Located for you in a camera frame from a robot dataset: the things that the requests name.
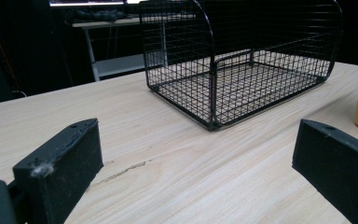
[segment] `black wire basket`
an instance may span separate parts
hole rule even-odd
[[[325,82],[342,36],[334,0],[140,4],[147,86],[208,130]]]

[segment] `wire basket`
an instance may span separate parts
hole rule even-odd
[[[334,0],[140,4],[147,86],[208,130],[325,82],[342,36]]]

